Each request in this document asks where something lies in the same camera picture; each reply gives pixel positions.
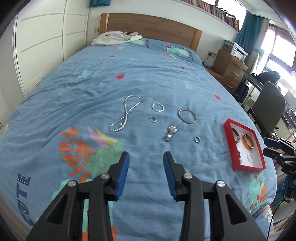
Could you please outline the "right blue gloved hand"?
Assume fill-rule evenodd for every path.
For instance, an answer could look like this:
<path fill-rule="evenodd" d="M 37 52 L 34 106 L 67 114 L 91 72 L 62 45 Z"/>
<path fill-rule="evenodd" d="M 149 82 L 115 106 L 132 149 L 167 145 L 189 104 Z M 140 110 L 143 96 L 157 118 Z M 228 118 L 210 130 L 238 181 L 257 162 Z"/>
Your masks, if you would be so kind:
<path fill-rule="evenodd" d="M 286 176 L 282 187 L 282 192 L 285 202 L 290 203 L 292 199 L 295 199 L 295 176 Z"/>

